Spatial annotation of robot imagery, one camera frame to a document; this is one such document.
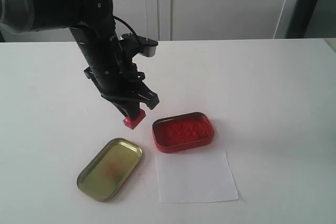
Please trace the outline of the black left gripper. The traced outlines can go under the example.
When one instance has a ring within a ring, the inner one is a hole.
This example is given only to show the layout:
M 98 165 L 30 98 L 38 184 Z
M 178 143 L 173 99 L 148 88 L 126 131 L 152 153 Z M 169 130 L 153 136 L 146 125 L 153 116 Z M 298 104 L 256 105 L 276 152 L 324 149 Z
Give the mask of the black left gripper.
M 101 96 L 112 100 L 112 104 L 126 117 L 136 120 L 140 115 L 140 103 L 153 110 L 159 104 L 158 95 L 142 81 L 144 72 L 122 72 L 116 63 L 90 65 L 84 70 L 88 79 L 96 86 Z

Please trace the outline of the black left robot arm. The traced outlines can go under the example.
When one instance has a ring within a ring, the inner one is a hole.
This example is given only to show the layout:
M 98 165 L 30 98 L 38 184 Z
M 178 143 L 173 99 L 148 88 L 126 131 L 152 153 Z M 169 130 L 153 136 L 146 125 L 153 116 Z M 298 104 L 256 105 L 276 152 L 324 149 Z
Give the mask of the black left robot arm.
M 152 57 L 158 42 L 139 36 L 134 30 L 118 36 L 113 0 L 1 0 L 1 27 L 15 34 L 70 30 L 88 67 L 85 75 L 100 95 L 129 121 L 159 103 L 145 84 L 133 57 Z

